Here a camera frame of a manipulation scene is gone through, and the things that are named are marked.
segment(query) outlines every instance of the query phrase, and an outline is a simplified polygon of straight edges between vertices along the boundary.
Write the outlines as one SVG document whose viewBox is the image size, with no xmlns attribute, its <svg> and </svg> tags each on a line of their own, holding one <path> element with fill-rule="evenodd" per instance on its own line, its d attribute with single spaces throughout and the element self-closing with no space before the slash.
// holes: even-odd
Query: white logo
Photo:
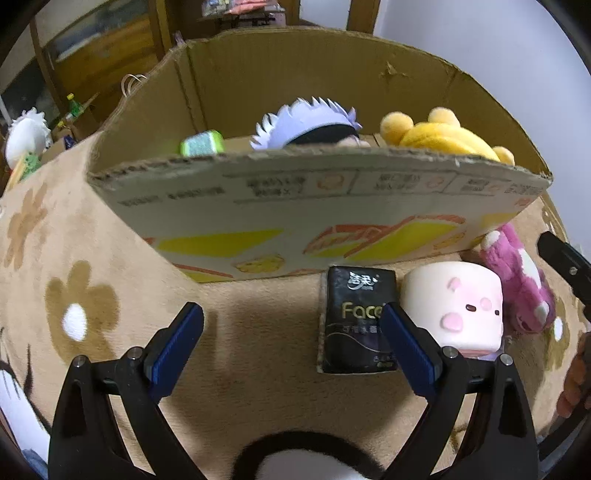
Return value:
<svg viewBox="0 0 591 480">
<path fill-rule="evenodd" d="M 357 273 L 349 272 L 347 286 L 350 290 L 373 290 L 377 282 L 378 279 L 370 275 L 357 275 Z"/>
</svg>

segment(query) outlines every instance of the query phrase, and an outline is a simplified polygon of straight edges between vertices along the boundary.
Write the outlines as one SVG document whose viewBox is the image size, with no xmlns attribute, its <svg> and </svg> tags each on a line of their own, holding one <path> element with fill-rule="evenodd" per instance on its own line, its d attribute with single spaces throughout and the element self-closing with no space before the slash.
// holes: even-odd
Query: silver bolt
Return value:
<svg viewBox="0 0 591 480">
<path fill-rule="evenodd" d="M 80 368 L 86 363 L 86 357 L 84 355 L 78 355 L 72 363 L 76 368 Z"/>
<path fill-rule="evenodd" d="M 455 358 L 459 354 L 457 349 L 452 346 L 445 346 L 441 349 L 441 351 L 443 352 L 443 355 L 445 355 L 448 358 Z"/>
<path fill-rule="evenodd" d="M 501 362 L 503 362 L 506 366 L 513 364 L 513 358 L 511 357 L 511 355 L 508 355 L 507 353 L 502 353 L 500 359 Z"/>
<path fill-rule="evenodd" d="M 137 360 L 139 357 L 142 356 L 142 353 L 144 353 L 143 348 L 141 348 L 140 346 L 134 346 L 127 350 L 127 358 L 129 358 L 130 360 Z"/>
</svg>

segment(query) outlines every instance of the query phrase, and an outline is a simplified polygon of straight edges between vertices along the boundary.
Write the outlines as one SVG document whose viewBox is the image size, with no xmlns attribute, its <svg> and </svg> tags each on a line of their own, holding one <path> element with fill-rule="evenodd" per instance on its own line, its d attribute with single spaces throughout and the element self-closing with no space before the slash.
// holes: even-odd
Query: pig face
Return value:
<svg viewBox="0 0 591 480">
<path fill-rule="evenodd" d="M 440 262 L 412 271 L 404 280 L 402 308 L 440 346 L 462 355 L 496 352 L 503 336 L 499 277 L 480 265 Z"/>
</svg>

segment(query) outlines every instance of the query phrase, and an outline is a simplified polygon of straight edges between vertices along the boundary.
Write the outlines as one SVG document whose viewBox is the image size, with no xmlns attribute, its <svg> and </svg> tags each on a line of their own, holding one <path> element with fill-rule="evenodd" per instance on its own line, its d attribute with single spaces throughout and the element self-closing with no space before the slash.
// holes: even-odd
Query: blue gripper pad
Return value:
<svg viewBox="0 0 591 480">
<path fill-rule="evenodd" d="M 379 327 L 388 339 L 415 395 L 431 400 L 436 394 L 436 382 L 443 370 L 443 363 L 437 355 L 439 346 L 435 340 L 426 330 L 418 328 L 397 304 L 388 303 L 384 306 Z"/>
<path fill-rule="evenodd" d="M 201 334 L 203 309 L 187 302 L 169 327 L 156 332 L 146 346 L 144 375 L 150 381 L 150 397 L 158 403 L 168 397 Z"/>
</svg>

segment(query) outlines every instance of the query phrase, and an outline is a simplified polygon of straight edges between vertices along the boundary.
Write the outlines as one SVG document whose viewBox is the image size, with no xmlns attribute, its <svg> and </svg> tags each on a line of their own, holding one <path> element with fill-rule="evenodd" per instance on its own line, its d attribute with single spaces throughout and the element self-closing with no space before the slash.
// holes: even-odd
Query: pink cheek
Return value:
<svg viewBox="0 0 591 480">
<path fill-rule="evenodd" d="M 441 326 L 451 332 L 461 332 L 464 329 L 464 321 L 459 313 L 446 313 L 441 318 Z"/>
<path fill-rule="evenodd" d="M 487 299 L 486 297 L 483 297 L 480 300 L 480 306 L 486 312 L 488 312 L 489 310 L 492 310 L 492 302 L 490 299 Z"/>
</svg>

